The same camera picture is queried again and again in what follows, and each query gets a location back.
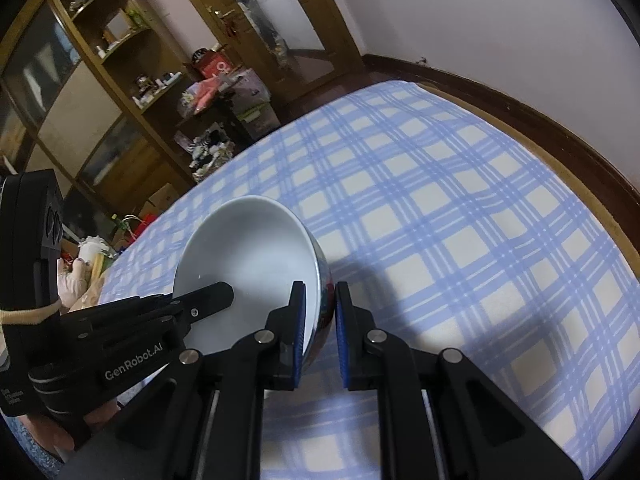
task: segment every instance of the metal screw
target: metal screw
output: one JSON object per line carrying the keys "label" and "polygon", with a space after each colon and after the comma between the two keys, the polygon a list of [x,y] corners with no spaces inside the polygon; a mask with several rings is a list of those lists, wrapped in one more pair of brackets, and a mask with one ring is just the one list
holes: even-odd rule
{"label": "metal screw", "polygon": [[367,332],[367,339],[372,343],[383,343],[386,341],[386,332],[379,328],[369,330],[369,332]]}
{"label": "metal screw", "polygon": [[183,350],[182,352],[180,352],[180,355],[178,356],[178,359],[180,359],[180,362],[183,365],[192,365],[199,358],[200,358],[200,355],[198,354],[198,352],[191,348]]}
{"label": "metal screw", "polygon": [[267,344],[273,341],[276,336],[271,330],[258,330],[254,337],[258,343]]}
{"label": "metal screw", "polygon": [[456,364],[462,361],[462,353],[460,350],[456,350],[455,348],[447,348],[442,353],[442,357],[447,363]]}

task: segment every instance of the tablecloth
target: tablecloth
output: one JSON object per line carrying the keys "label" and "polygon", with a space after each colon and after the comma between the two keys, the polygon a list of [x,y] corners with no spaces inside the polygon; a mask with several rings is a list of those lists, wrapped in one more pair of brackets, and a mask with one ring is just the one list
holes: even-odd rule
{"label": "tablecloth", "polygon": [[[381,328],[462,349],[586,478],[638,412],[638,280],[578,197],[469,111],[402,81],[318,108],[178,200],[101,301],[170,292],[191,233],[245,194],[298,215]],[[342,389],[334,336],[266,400],[263,478],[379,478],[378,446],[375,396]]]}

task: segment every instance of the white bowl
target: white bowl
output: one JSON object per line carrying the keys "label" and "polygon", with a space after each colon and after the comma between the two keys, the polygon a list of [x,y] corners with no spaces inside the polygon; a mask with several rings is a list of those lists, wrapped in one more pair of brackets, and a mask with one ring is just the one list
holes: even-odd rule
{"label": "white bowl", "polygon": [[333,316],[333,285],[322,250],[279,202],[262,196],[226,202],[191,235],[175,273],[174,296],[227,282],[234,301],[194,323],[185,345],[203,354],[231,348],[264,328],[271,310],[289,303],[295,280],[306,285],[303,355],[309,361],[324,343]]}

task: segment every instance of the beige strap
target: beige strap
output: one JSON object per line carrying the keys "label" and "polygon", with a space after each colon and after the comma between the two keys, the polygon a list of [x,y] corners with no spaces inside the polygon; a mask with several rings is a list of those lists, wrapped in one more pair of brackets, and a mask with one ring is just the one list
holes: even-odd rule
{"label": "beige strap", "polygon": [[0,325],[37,325],[60,310],[60,298],[49,306],[32,310],[0,310]]}

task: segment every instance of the table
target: table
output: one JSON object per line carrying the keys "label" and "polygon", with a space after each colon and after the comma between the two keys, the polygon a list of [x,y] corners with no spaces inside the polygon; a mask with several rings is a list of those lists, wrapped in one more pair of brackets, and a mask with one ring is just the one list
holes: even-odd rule
{"label": "table", "polygon": [[[640,407],[640,286],[585,205],[506,134],[413,83],[347,95],[183,196],[111,269],[101,301],[172,290],[232,197],[279,200],[354,304],[416,348],[457,346],[586,478]],[[262,478],[379,478],[376,399],[342,389],[335,336],[265,403]]]}

